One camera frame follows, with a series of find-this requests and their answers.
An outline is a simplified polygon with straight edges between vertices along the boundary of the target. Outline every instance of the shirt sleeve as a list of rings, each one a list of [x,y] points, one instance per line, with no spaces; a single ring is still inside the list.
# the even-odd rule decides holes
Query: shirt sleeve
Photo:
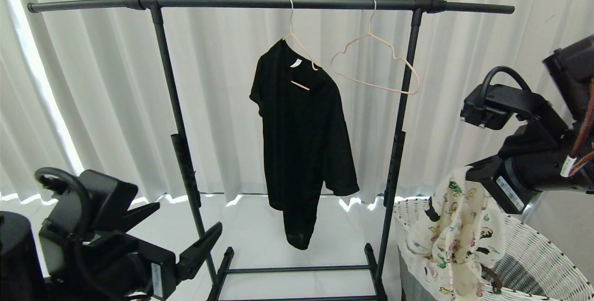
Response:
[[[344,121],[342,101],[337,87],[329,106],[323,172],[327,189],[335,195],[352,195],[359,191],[349,133],[346,121]]]
[[[254,75],[254,83],[252,84],[252,91],[250,92],[250,99],[253,100],[256,104],[258,104],[258,114],[262,116],[262,75],[264,73],[263,70],[263,61],[262,59],[258,60],[258,66],[256,67],[256,73]]]

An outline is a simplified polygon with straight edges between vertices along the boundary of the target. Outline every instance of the white label on wire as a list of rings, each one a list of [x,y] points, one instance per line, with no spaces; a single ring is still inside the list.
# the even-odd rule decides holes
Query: white label on wire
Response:
[[[161,265],[151,263],[151,271],[153,273],[153,294],[156,297],[163,297],[163,282],[161,280]]]
[[[573,164],[575,164],[575,159],[572,159],[571,157],[569,157],[569,155],[567,155],[567,158],[565,159],[565,162],[563,163],[563,167],[561,168],[561,176],[568,178],[569,177],[569,172],[571,171],[571,168],[573,168]]]
[[[301,64],[301,59],[298,58],[297,61],[295,61],[294,64],[291,64],[291,68],[295,68],[295,67],[299,66],[300,64]]]
[[[518,197],[518,195],[514,192],[511,186],[507,183],[507,181],[502,176],[499,176],[496,182],[497,185],[499,185],[499,187],[503,190],[503,192],[505,192],[507,197],[510,198],[514,206],[516,206],[516,208],[519,211],[521,211],[522,208],[524,208],[524,203],[522,202],[520,197]]]

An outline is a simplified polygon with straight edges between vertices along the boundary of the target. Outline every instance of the hanger hook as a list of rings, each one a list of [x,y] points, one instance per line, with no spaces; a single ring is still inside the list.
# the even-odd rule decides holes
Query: hanger hook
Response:
[[[293,30],[293,12],[295,11],[295,7],[293,7],[293,0],[289,0],[291,2],[291,19],[289,20],[289,27],[291,28],[291,32]]]
[[[369,18],[369,33],[371,33],[371,22],[373,21],[373,16],[375,16],[375,12],[377,11],[377,2],[373,0],[373,13],[371,14],[371,18]]]

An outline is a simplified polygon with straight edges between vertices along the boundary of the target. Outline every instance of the rack vertical pole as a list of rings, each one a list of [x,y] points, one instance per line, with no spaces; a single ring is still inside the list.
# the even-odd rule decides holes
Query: rack vertical pole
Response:
[[[165,71],[165,80],[167,81],[167,89],[169,90],[169,98],[174,109],[175,124],[177,127],[177,134],[171,136],[174,144],[178,164],[184,181],[184,187],[187,193],[187,201],[192,210],[194,223],[198,231],[198,235],[204,237],[204,223],[202,216],[200,216],[200,193],[196,185],[196,178],[194,176],[194,167],[189,153],[189,145],[187,144],[187,136],[184,126],[184,118],[182,116],[182,109],[180,105],[180,98],[178,97],[178,90],[175,85],[174,70],[171,66],[171,58],[169,56],[169,47],[167,46],[167,39],[165,38],[165,28],[163,26],[163,13],[161,7],[158,5],[151,5],[151,16],[153,16],[153,24],[155,25],[155,32],[157,34],[157,43],[159,43],[159,52],[161,53],[161,61],[163,62],[163,70]],[[217,284],[217,273],[214,268],[212,255],[208,254],[206,258],[206,266],[208,266],[208,273],[213,284]]]
[[[416,41],[419,37],[420,19],[423,16],[423,9],[415,9],[410,22],[410,37],[407,50],[407,61],[412,66],[414,62],[414,52],[416,52]],[[408,91],[410,86],[410,75],[412,72],[408,66],[405,67],[404,77],[402,79],[403,91]],[[400,164],[402,162],[402,152],[405,146],[405,135],[402,126],[405,121],[405,112],[407,110],[408,94],[400,95],[398,104],[398,115],[396,117],[396,128],[394,131],[394,142],[392,145],[392,157],[390,157],[390,170],[388,170],[388,181],[386,191],[384,192],[384,206],[386,214],[384,215],[384,229],[381,233],[380,254],[377,260],[377,271],[375,280],[381,281],[382,271],[384,270],[384,261],[386,260],[386,250],[388,247],[388,236],[390,235],[390,225],[392,224],[392,212],[394,210],[394,198],[396,197],[396,185],[400,174]]]

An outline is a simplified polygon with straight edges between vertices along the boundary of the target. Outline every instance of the white floor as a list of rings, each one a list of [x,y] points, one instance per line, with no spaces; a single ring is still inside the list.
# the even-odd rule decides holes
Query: white floor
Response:
[[[354,203],[342,205],[338,197],[324,196],[318,206],[316,231],[306,251],[296,250],[284,237],[282,213],[268,206],[264,196],[243,196],[227,206],[221,195],[202,196],[201,214],[206,228],[223,223],[223,235],[214,248],[215,267],[228,246],[235,250],[232,268],[286,267],[310,265],[366,264],[363,247],[372,244],[377,257],[384,219],[384,206]],[[0,209],[27,216],[36,231],[53,206],[38,201],[21,205],[17,200],[1,202]],[[187,202],[161,201],[161,209],[132,229],[132,235],[179,254],[197,240],[197,232]],[[384,286],[391,301],[400,299],[400,279],[394,230],[390,232]],[[202,301],[208,297],[211,282],[206,265],[195,279],[182,282],[170,301]],[[281,297],[321,297],[372,295],[369,271],[317,273],[275,273],[229,275],[221,300]]]

